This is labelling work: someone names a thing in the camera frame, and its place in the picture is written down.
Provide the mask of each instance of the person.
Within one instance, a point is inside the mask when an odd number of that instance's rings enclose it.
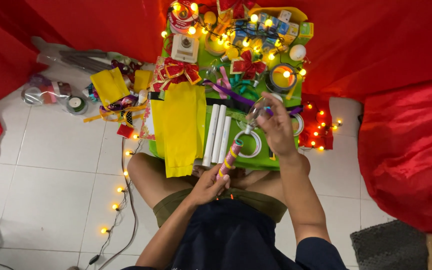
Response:
[[[164,161],[135,154],[128,173],[160,227],[124,270],[346,269],[329,239],[326,217],[309,180],[309,161],[297,152],[291,119],[269,93],[273,116],[258,125],[280,171],[253,171],[213,181],[221,166],[193,176],[166,178]],[[275,227],[289,211],[295,260],[275,247]]]

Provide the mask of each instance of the yellow light bulb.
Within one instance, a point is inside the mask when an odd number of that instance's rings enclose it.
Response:
[[[251,22],[255,23],[257,21],[258,21],[258,15],[256,14],[251,15]]]
[[[216,23],[216,14],[212,11],[208,11],[204,14],[204,23],[205,24],[215,24]]]
[[[239,56],[239,52],[237,48],[229,48],[226,51],[227,58],[231,61],[233,58],[237,58]]]
[[[248,39],[246,38],[243,40],[243,47],[247,47],[247,46],[249,46],[249,42]]]

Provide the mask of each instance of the yellow stripe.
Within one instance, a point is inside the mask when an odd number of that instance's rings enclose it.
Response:
[[[229,149],[229,152],[231,153],[231,156],[233,156],[234,158],[237,158],[237,157],[238,157],[238,155],[236,155],[236,154],[233,152],[233,149],[232,149],[232,148]]]
[[[228,164],[228,162],[226,161],[226,158],[224,159],[224,165],[226,166],[226,168],[231,169],[231,166]]]

